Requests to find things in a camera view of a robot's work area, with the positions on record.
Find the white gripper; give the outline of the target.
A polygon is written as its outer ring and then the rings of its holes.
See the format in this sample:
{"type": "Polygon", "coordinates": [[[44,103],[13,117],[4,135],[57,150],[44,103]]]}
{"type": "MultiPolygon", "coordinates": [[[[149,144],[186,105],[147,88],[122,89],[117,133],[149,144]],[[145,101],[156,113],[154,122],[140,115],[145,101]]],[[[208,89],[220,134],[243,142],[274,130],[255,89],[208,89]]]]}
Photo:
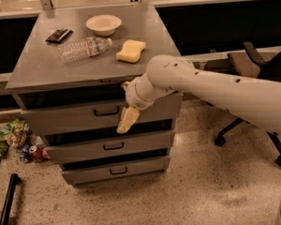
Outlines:
{"type": "Polygon", "coordinates": [[[173,93],[173,90],[153,86],[146,73],[131,82],[123,82],[121,87],[126,93],[128,108],[123,108],[117,128],[119,134],[128,132],[140,116],[139,111],[146,110],[159,98],[173,93]]]}

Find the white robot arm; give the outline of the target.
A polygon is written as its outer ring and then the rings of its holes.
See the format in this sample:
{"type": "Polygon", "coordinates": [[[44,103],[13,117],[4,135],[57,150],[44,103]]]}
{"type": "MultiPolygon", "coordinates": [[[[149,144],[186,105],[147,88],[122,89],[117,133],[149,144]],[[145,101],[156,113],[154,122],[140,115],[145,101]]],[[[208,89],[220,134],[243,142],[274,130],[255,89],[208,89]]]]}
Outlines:
{"type": "Polygon", "coordinates": [[[272,135],[281,136],[281,79],[267,80],[197,69],[183,57],[157,55],[143,75],[122,87],[127,106],[117,128],[126,133],[140,112],[159,98],[186,92],[231,113],[272,135]]]}

